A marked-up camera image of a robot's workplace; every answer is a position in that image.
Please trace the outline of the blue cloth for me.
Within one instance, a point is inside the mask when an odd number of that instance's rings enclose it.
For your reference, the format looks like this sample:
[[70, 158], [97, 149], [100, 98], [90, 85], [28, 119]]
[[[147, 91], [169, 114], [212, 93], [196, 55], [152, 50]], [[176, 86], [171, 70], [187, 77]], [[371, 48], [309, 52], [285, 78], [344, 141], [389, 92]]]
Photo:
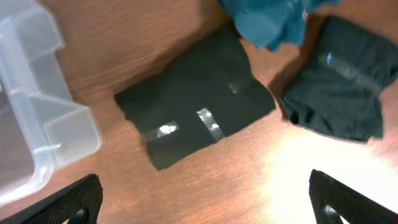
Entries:
[[276, 51], [284, 43], [301, 46], [306, 16], [340, 0], [219, 0], [239, 34], [257, 48]]

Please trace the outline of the clear plastic storage bin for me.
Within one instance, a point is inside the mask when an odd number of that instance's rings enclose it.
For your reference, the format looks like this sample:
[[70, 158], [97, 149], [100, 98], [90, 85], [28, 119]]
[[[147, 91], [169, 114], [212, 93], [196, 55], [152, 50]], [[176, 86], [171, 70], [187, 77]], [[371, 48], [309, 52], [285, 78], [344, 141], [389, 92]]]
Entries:
[[63, 77], [55, 56], [63, 47], [41, 3], [1, 0], [1, 205], [102, 146], [90, 107], [73, 101]]

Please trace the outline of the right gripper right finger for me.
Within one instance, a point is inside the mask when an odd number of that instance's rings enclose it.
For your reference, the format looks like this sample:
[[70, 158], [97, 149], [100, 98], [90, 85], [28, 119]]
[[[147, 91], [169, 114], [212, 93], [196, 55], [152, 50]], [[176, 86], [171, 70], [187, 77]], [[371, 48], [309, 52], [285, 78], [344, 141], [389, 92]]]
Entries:
[[397, 224], [397, 214], [328, 174], [312, 170], [309, 196], [318, 224]]

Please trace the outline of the dark grey cloth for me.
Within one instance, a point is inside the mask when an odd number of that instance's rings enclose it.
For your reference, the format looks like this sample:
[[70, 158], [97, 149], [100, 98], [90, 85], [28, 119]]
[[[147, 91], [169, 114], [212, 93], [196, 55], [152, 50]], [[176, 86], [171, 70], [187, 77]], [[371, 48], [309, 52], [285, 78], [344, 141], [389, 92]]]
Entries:
[[384, 134], [382, 91], [397, 78], [397, 45], [351, 21], [327, 17], [316, 46], [282, 95], [291, 123], [340, 139]]

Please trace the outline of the black cloth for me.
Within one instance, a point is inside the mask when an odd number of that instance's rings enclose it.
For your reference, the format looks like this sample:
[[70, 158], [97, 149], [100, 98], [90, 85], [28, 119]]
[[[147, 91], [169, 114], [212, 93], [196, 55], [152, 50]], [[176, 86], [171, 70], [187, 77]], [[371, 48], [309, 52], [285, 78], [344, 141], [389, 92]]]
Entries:
[[254, 78], [237, 35], [222, 27], [154, 75], [117, 93], [153, 166], [166, 169], [268, 115], [269, 90]]

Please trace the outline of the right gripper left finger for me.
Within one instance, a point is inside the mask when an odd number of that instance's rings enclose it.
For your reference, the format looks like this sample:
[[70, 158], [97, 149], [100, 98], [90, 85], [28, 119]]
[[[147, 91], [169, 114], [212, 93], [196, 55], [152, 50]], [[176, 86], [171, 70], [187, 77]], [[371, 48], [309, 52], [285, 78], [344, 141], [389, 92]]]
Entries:
[[89, 174], [1, 220], [1, 224], [96, 224], [102, 202], [100, 179], [96, 174]]

